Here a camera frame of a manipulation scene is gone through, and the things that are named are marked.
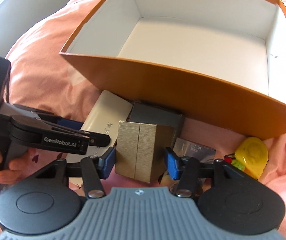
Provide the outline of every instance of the pink bedsheet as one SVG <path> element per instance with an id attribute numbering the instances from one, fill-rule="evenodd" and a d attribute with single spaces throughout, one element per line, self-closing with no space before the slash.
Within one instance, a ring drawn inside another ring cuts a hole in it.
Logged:
<path id="1" fill-rule="evenodd" d="M 17 41 L 8 54 L 12 63 L 11 103 L 49 110 L 77 121 L 86 119 L 100 91 L 58 53 L 99 1 L 71 0 L 65 8 L 37 23 Z M 234 152 L 244 139 L 243 135 L 192 119 L 186 120 L 181 137 L 215 148 L 217 157 Z M 270 157 L 260 181 L 276 191 L 286 203 L 286 134 L 265 143 Z M 58 154 L 31 149 L 31 164 L 26 175 L 54 160 Z M 103 183 L 107 192 L 112 186 L 147 186 L 115 173 Z M 286 216 L 279 231 L 286 237 Z"/>

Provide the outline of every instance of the human hand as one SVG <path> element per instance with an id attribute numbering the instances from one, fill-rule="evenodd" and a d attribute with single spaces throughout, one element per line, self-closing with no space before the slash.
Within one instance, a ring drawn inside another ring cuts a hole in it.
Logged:
<path id="1" fill-rule="evenodd" d="M 14 184 L 21 176 L 23 169 L 27 166 L 29 161 L 29 154 L 25 153 L 17 159 L 9 162 L 9 169 L 0 171 L 0 184 L 11 185 Z M 2 162 L 2 155 L 0 152 L 0 163 Z"/>

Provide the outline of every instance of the orange box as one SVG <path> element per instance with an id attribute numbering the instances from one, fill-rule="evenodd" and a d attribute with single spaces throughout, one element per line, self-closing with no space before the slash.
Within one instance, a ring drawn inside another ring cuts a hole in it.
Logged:
<path id="1" fill-rule="evenodd" d="M 101 0 L 60 54 L 120 97 L 261 139 L 286 133 L 281 0 Z"/>

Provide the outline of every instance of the metal screw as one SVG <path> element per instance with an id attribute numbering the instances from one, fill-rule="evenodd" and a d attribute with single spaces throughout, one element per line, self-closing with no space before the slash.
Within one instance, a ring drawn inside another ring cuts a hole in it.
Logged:
<path id="1" fill-rule="evenodd" d="M 104 196 L 104 192 L 99 189 L 90 190 L 88 193 L 90 198 L 101 198 Z"/>
<path id="2" fill-rule="evenodd" d="M 178 197 L 190 197 L 190 196 L 192 196 L 192 192 L 188 189 L 179 189 L 175 193 L 176 193 L 176 196 L 178 196 Z"/>

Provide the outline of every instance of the gray ribbed panel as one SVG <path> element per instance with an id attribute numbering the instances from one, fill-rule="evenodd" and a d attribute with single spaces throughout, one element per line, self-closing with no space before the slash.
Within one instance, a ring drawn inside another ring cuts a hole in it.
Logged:
<path id="1" fill-rule="evenodd" d="M 171 195 L 166 187 L 113 188 L 101 199 L 88 200 L 68 226 L 43 236 L 15 236 L 0 240 L 285 240 L 276 230 L 239 236 L 209 223 L 193 200 Z"/>

